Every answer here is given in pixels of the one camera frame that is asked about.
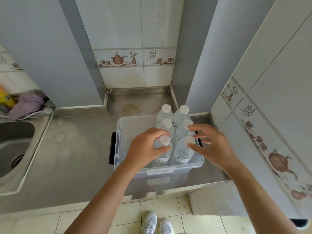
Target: beige tiled floor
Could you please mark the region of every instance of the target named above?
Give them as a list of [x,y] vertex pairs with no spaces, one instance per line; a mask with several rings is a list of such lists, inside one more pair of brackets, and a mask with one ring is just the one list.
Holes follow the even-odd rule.
[[[0,222],[0,234],[62,234],[80,212],[77,210],[3,221]],[[194,216],[187,195],[121,204],[109,234],[140,234],[141,220],[147,212],[155,212],[158,216],[155,234],[159,234],[159,223],[163,218],[171,222],[176,234],[255,234],[247,217]],[[312,234],[312,228],[302,233]]]

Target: water bottle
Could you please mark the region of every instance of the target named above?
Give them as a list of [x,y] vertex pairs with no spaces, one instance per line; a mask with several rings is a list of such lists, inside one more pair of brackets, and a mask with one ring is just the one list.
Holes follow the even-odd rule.
[[170,158],[170,155],[171,155],[171,152],[172,152],[172,143],[170,142],[170,138],[169,136],[167,135],[161,135],[159,137],[159,139],[157,139],[154,143],[154,148],[160,148],[162,146],[170,146],[171,149],[166,152],[166,153],[163,153],[161,155],[159,155],[157,158],[155,158],[154,160],[156,162],[161,162],[161,163],[165,163],[169,160]]
[[161,110],[157,114],[157,125],[156,127],[159,128],[161,125],[162,121],[165,118],[173,119],[174,115],[171,111],[171,106],[169,104],[164,104],[161,108]]
[[170,140],[174,137],[174,127],[172,125],[172,120],[169,118],[165,118],[163,122],[160,124],[159,129],[167,130],[170,133]]
[[189,143],[195,143],[195,139],[192,136],[186,136],[179,140],[176,149],[174,150],[174,158],[180,163],[188,163],[193,157],[195,151],[188,147]]
[[174,129],[176,130],[178,125],[183,123],[185,119],[191,119],[188,112],[188,106],[182,105],[179,110],[174,113]]
[[182,124],[177,127],[176,133],[174,135],[174,143],[177,144],[179,140],[183,139],[187,135],[194,135],[193,131],[190,131],[188,126],[193,125],[193,122],[189,119],[186,119]]

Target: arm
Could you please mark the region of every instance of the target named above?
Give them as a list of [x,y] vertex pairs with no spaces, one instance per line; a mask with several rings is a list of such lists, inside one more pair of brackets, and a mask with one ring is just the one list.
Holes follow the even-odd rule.
[[166,130],[151,128],[138,135],[129,147],[125,160],[116,168],[105,185],[67,229],[65,234],[108,233],[124,192],[134,175],[146,164],[171,148],[153,147]]
[[296,226],[238,159],[222,133],[206,124],[194,124],[189,128],[192,131],[201,130],[203,133],[194,135],[194,137],[207,137],[201,141],[210,146],[203,148],[195,144],[188,144],[188,147],[202,154],[233,180],[257,234],[299,233]]

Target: white bottle cap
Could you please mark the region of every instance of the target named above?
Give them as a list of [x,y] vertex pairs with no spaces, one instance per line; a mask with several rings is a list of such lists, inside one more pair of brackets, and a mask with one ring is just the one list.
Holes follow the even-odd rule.
[[181,114],[185,115],[188,113],[189,108],[188,108],[188,106],[182,105],[179,110],[180,110]]
[[183,126],[186,130],[189,130],[188,126],[193,125],[194,123],[190,119],[186,119],[183,122]]
[[184,138],[184,144],[187,146],[189,143],[195,143],[195,139],[193,136],[187,135]]
[[163,125],[164,125],[167,129],[169,129],[170,127],[172,127],[172,120],[169,119],[169,118],[165,118],[165,119],[163,120]]
[[169,104],[164,104],[161,110],[163,111],[163,113],[168,114],[169,112],[171,112],[171,106]]
[[161,135],[159,141],[162,145],[167,146],[170,143],[170,137],[167,135]]

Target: person's left arm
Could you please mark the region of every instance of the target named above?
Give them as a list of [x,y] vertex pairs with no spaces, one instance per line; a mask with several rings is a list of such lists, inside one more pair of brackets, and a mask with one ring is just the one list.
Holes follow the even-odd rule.
[[169,146],[158,149],[153,147],[154,140],[161,135],[170,135],[170,133],[151,128],[131,142],[125,160],[64,234],[108,233],[131,179],[154,158],[170,150]]

